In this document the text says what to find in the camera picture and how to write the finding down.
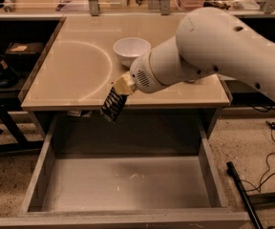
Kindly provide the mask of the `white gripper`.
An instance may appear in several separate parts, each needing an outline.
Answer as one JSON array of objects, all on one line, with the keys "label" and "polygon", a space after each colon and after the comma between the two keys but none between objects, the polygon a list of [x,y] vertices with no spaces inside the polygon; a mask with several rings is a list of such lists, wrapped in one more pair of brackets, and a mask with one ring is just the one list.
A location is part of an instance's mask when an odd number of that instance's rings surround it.
[{"label": "white gripper", "polygon": [[119,95],[131,95],[136,88],[151,94],[178,82],[179,54],[172,47],[157,46],[138,57],[130,68],[113,84]]}]

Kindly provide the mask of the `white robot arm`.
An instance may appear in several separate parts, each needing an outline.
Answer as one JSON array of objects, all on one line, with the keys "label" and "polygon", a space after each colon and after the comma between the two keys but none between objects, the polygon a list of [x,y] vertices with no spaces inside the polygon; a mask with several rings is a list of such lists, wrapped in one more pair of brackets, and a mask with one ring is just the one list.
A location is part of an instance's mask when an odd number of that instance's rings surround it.
[{"label": "white robot arm", "polygon": [[275,43],[226,11],[196,9],[180,21],[175,36],[135,59],[114,89],[119,95],[151,94],[215,73],[275,102]]}]

